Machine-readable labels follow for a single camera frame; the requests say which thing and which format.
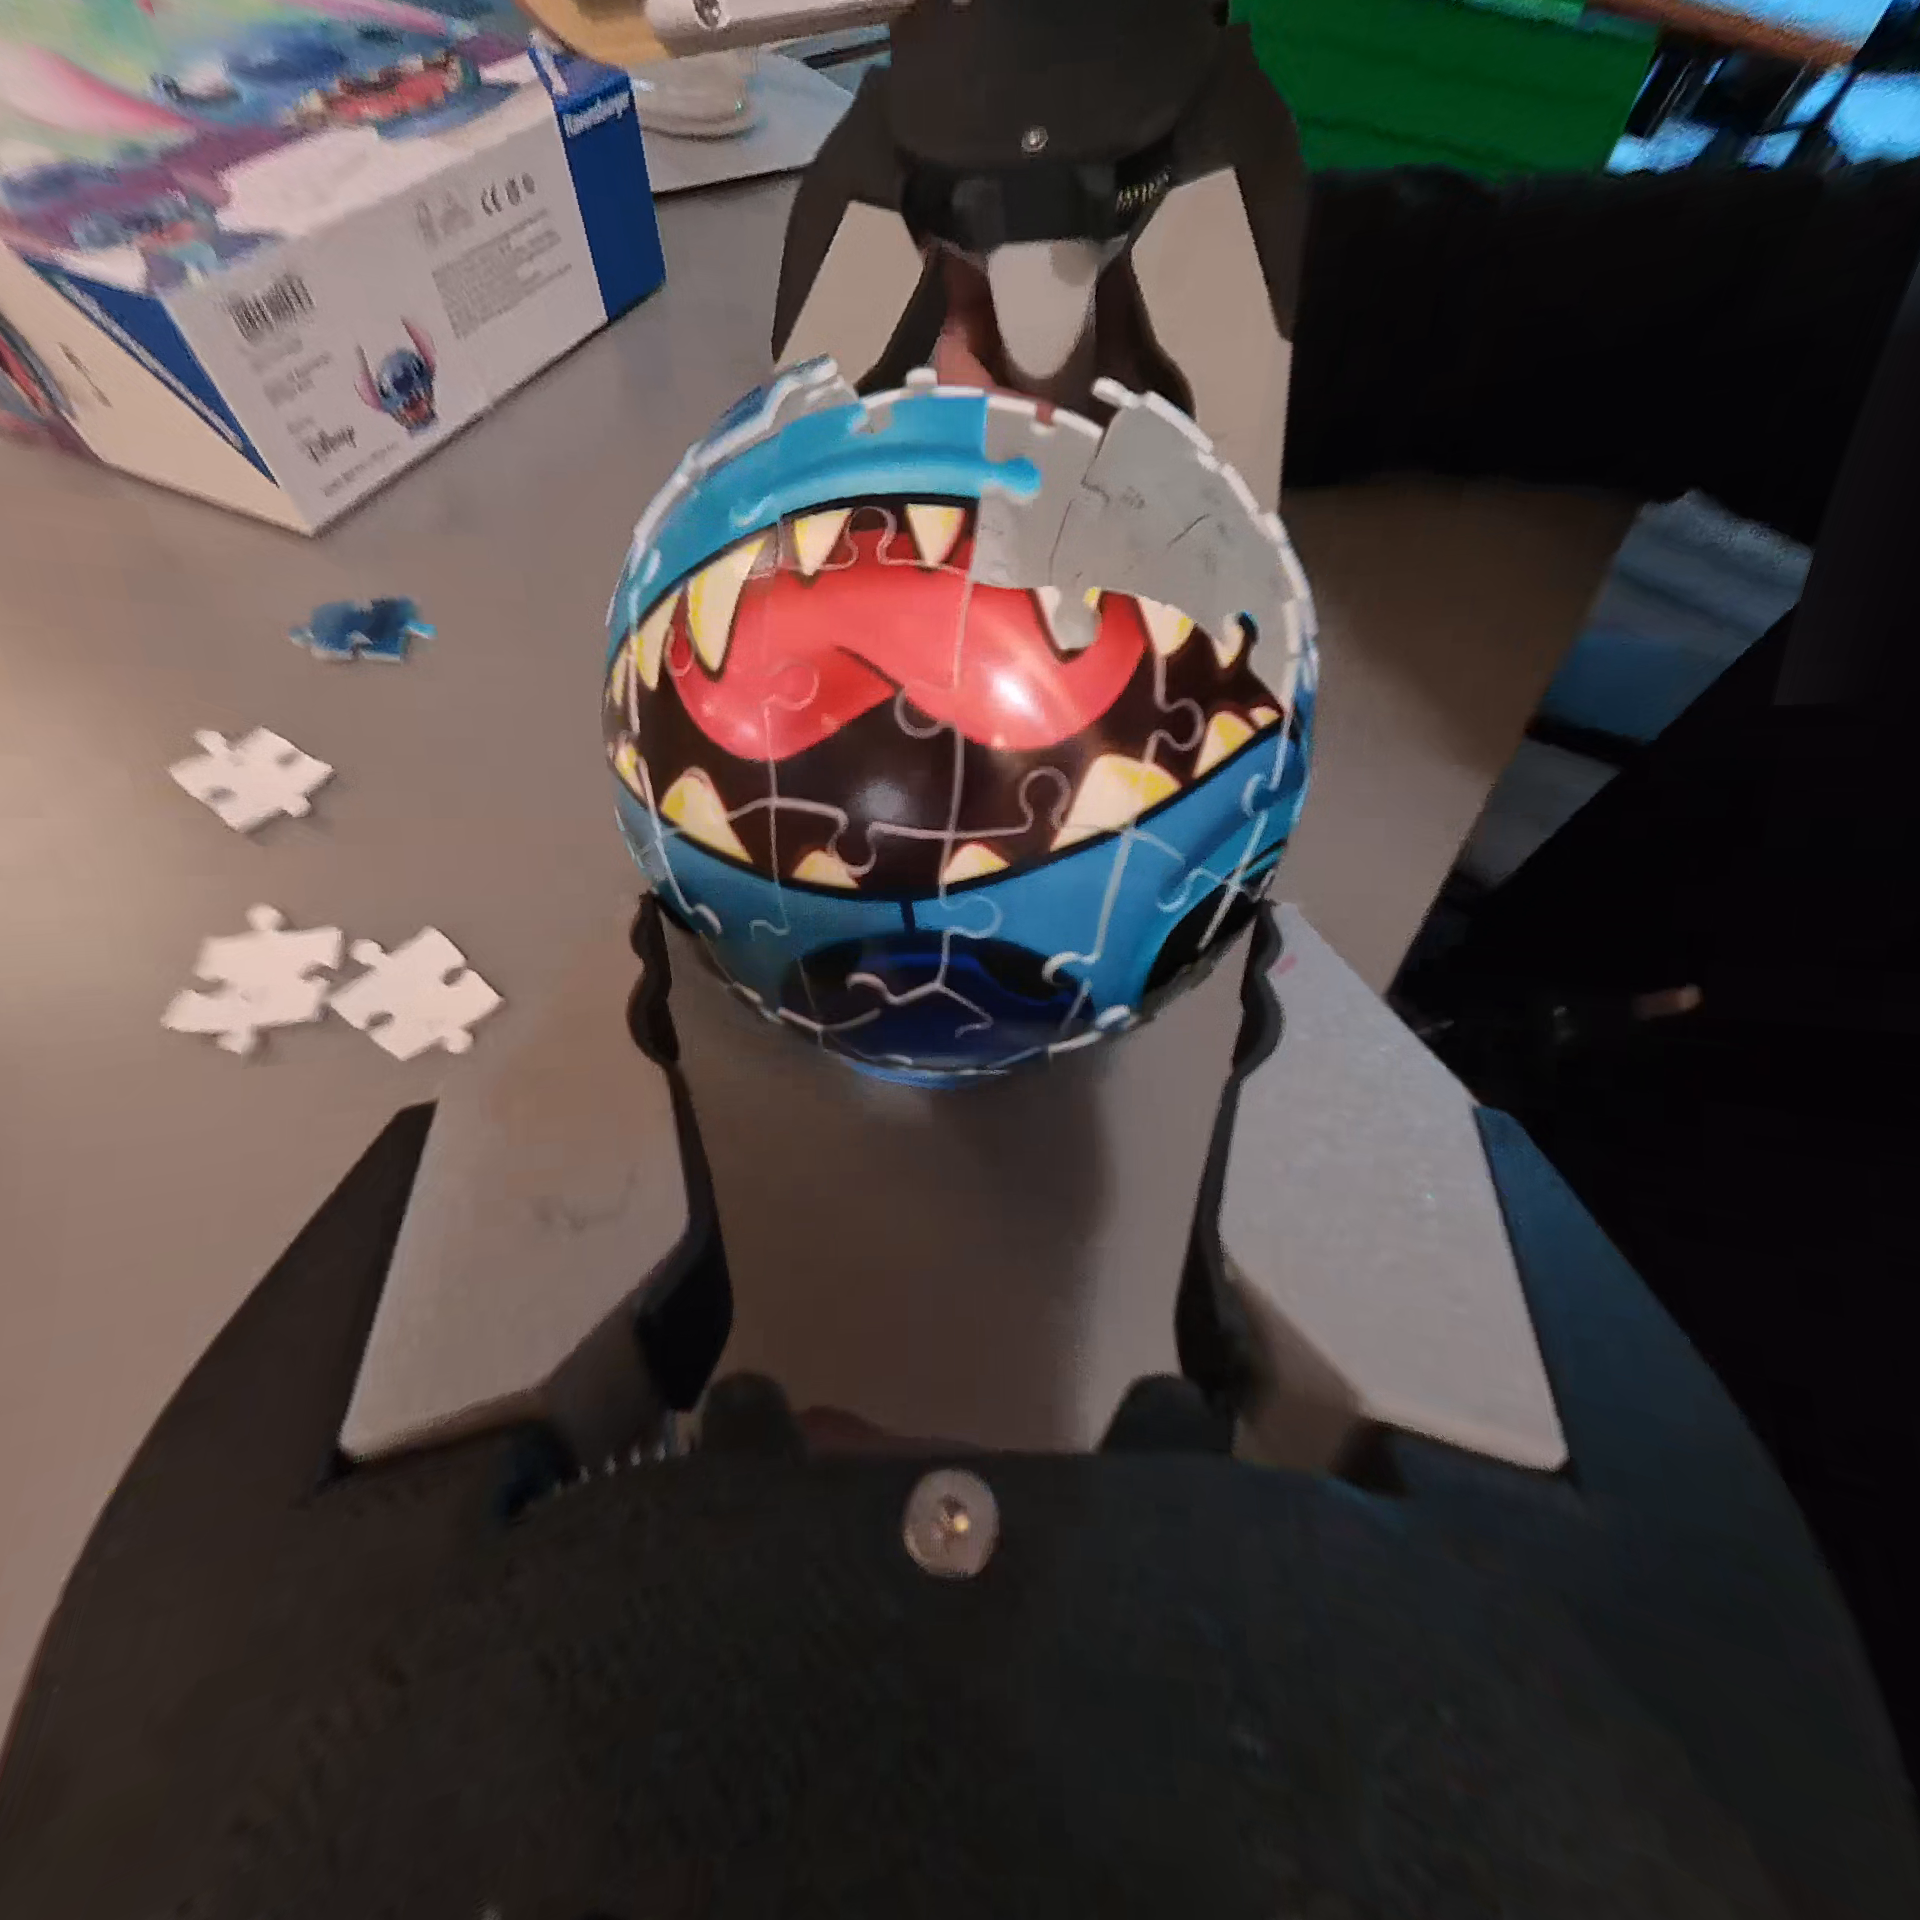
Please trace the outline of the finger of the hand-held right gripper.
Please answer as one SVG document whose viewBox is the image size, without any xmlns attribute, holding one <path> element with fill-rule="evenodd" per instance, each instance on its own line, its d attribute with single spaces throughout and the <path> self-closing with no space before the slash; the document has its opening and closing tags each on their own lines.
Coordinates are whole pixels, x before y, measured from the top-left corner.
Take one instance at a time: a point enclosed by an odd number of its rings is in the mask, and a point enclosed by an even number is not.
<svg viewBox="0 0 1920 1920">
<path fill-rule="evenodd" d="M 1123 223 L 1090 246 L 1087 379 L 1165 396 L 1278 502 L 1292 340 L 1238 173 L 1163 159 L 1119 198 Z"/>
<path fill-rule="evenodd" d="M 948 317 L 948 244 L 894 207 L 797 192 L 781 248 L 772 372 L 829 358 L 860 395 L 933 366 Z"/>
</svg>

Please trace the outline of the blue puzzle piece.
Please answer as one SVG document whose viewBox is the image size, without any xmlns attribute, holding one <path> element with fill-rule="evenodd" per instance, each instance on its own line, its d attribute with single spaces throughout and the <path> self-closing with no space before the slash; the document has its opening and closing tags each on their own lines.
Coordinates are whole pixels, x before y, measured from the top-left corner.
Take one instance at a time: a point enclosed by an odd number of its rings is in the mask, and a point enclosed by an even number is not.
<svg viewBox="0 0 1920 1920">
<path fill-rule="evenodd" d="M 368 599 L 332 599 L 311 611 L 288 630 L 288 640 L 316 661 L 402 662 L 415 646 L 432 640 L 437 628 L 421 614 L 419 603 L 403 596 Z"/>
</svg>

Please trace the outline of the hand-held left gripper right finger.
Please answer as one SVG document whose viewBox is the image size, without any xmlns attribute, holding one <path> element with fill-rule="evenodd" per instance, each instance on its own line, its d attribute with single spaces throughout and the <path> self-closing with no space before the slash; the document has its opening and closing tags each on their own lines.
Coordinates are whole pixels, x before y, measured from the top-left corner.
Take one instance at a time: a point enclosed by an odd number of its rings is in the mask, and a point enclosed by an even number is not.
<svg viewBox="0 0 1920 1920">
<path fill-rule="evenodd" d="M 1332 1475 L 1411 1435 L 1567 1469 L 1473 1098 L 1296 907 L 1259 914 L 1227 983 L 1183 1341 L 1238 1455 Z"/>
</svg>

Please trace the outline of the green plastic bin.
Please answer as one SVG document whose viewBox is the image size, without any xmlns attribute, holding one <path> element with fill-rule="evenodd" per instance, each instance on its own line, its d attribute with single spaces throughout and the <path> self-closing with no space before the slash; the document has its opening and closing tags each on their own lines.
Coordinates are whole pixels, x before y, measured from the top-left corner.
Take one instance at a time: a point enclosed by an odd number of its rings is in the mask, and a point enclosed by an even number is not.
<svg viewBox="0 0 1920 1920">
<path fill-rule="evenodd" d="M 1232 3 L 1311 173 L 1601 173 L 1655 31 L 1564 3 Z"/>
</svg>

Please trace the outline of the blue puzzle ball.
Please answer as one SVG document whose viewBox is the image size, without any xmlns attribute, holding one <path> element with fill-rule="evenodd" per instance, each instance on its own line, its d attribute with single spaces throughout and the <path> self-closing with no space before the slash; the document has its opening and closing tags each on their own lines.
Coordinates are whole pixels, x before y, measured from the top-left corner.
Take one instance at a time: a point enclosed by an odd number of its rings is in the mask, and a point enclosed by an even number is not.
<svg viewBox="0 0 1920 1920">
<path fill-rule="evenodd" d="M 609 599 L 602 736 L 659 919 L 762 1021 L 957 1088 L 1150 1021 L 1271 899 L 1315 611 L 1178 407 L 777 372 Z"/>
</svg>

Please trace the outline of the cartoon print puzzle box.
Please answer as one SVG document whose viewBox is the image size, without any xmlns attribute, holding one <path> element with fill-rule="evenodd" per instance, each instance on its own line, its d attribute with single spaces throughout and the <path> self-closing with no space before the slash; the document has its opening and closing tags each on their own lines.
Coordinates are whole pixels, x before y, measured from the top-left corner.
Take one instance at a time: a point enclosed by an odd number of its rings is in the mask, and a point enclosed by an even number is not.
<svg viewBox="0 0 1920 1920">
<path fill-rule="evenodd" d="M 6 5 L 3 433 L 311 538 L 664 279 L 514 5 Z"/>
</svg>

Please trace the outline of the white puzzle piece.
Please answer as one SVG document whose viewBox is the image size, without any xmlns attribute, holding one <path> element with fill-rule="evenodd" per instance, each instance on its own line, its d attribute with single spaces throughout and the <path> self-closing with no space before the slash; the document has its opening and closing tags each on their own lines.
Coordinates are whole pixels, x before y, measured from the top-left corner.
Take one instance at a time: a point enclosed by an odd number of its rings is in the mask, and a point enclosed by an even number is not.
<svg viewBox="0 0 1920 1920">
<path fill-rule="evenodd" d="M 253 837 L 278 822 L 302 822 L 333 781 L 333 765 L 265 727 L 232 737 L 193 734 L 195 750 L 169 765 L 169 778 L 225 828 Z"/>
<path fill-rule="evenodd" d="M 203 942 L 193 983 L 181 988 L 159 1021 L 171 1035 L 208 1039 L 248 1059 L 269 1035 L 316 1024 L 346 952 L 339 927 L 292 927 L 273 907 L 257 904 L 238 934 Z"/>
<path fill-rule="evenodd" d="M 326 1009 L 396 1062 L 430 1051 L 449 1059 L 466 1055 L 476 1030 L 504 1004 L 434 927 L 421 927 L 393 950 L 355 940 L 348 962 L 355 973 L 329 992 Z"/>
</svg>

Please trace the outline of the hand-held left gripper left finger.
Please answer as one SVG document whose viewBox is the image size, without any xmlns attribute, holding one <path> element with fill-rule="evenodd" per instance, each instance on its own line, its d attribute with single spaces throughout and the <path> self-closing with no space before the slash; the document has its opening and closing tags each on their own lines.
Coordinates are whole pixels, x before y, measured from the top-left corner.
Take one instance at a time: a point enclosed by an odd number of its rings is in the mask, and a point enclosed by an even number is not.
<svg viewBox="0 0 1920 1920">
<path fill-rule="evenodd" d="M 730 1329 L 659 907 L 430 1120 L 339 1445 L 540 1426 L 575 1463 L 668 1445 Z"/>
</svg>

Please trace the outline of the wooden document stand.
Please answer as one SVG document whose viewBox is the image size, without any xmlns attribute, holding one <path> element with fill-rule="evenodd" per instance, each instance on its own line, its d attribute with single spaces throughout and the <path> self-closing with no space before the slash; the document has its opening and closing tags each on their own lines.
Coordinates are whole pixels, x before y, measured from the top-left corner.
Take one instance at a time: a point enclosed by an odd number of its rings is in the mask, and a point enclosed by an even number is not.
<svg viewBox="0 0 1920 1920">
<path fill-rule="evenodd" d="M 553 46 L 622 71 L 653 192 L 781 179 L 811 165 L 850 90 L 804 56 L 887 31 L 907 3 L 520 3 Z"/>
</svg>

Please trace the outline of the blue chair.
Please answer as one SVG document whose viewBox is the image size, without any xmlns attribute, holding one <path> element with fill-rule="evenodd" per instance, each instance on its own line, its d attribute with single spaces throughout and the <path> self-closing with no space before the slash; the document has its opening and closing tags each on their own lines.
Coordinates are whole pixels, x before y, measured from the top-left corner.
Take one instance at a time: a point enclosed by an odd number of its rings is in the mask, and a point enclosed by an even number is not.
<svg viewBox="0 0 1920 1920">
<path fill-rule="evenodd" d="M 1699 493 L 1645 507 L 1538 711 L 1549 734 L 1663 734 L 1799 599 L 1813 553 Z"/>
</svg>

